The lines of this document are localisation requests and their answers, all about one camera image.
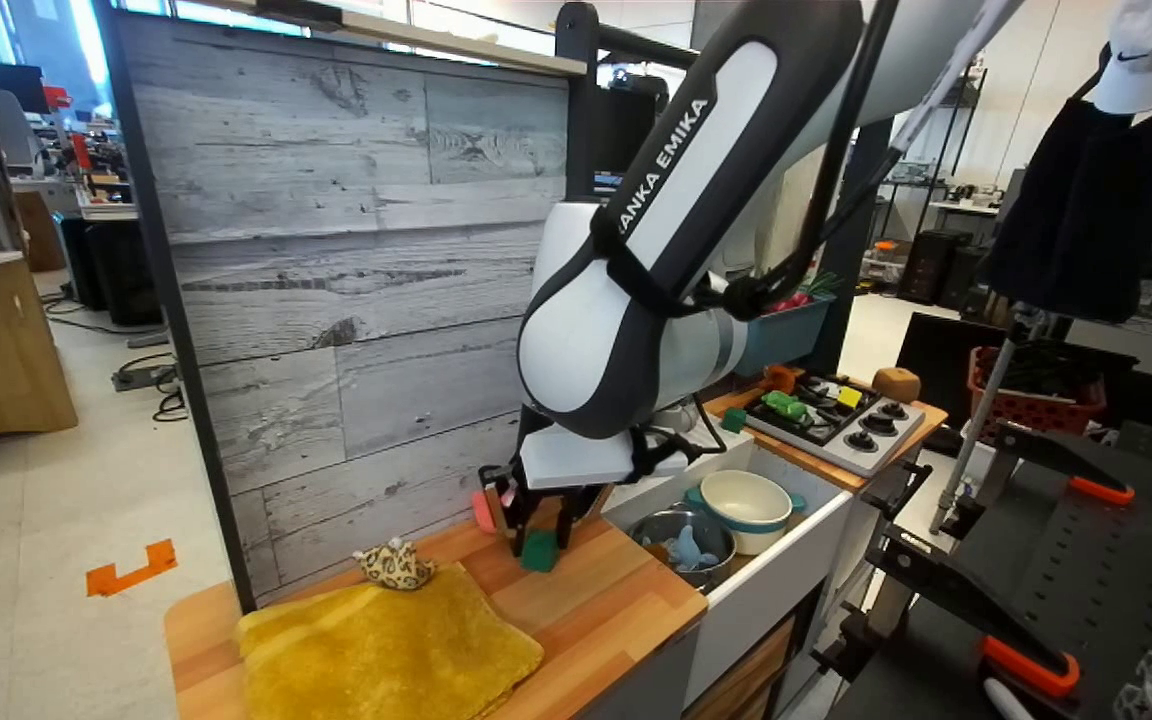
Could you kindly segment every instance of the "orange tape on floor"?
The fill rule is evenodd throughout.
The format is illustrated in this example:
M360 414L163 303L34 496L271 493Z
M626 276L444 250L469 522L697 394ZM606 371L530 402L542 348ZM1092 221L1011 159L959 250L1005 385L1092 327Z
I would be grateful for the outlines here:
M163 574L167 569L175 569L175 544L172 540L146 544L146 569L134 569L123 574L114 562L91 569L88 595L117 595L134 583Z

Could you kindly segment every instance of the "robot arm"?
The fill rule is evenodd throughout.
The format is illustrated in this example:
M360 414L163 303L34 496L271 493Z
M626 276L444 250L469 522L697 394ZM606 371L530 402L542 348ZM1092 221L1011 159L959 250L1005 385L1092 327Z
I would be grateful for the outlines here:
M859 123L931 109L1018 4L905 0ZM751 327L691 292L724 246L757 243L767 180L827 140L859 38L859 0L750 0L620 191L550 216L522 327L525 398L545 414L522 443L530 488L627 479L633 430L742 362Z

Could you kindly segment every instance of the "yellow towel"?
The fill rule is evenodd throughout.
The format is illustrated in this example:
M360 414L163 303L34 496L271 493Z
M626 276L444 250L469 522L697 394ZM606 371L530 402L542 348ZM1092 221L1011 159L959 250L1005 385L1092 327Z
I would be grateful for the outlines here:
M242 621L258 720L478 717L542 664L465 562L419 593L344 586Z

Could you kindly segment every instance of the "black jacket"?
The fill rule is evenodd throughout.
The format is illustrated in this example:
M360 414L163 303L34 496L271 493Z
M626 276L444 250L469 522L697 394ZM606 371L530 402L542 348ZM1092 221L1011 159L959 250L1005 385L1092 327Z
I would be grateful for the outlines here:
M1134 126L1082 96L1052 121L1002 221L990 283L1034 306L1123 324L1152 246L1152 121Z

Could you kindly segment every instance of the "gray wooden wall panel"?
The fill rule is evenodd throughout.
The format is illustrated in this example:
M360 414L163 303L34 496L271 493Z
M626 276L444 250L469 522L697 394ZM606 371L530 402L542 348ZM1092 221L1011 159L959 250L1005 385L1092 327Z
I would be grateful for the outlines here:
M561 191L563 109L538 85L181 33L134 48L175 243L522 222Z
M233 493L344 464L338 353L203 369Z
M354 546L459 518L478 467L499 464L512 435L516 421L499 414L264 493L278 569L295 583L339 569Z
M175 246L201 362L512 318L538 222Z
M516 440L516 318L567 87L120 16L258 595L469 511Z

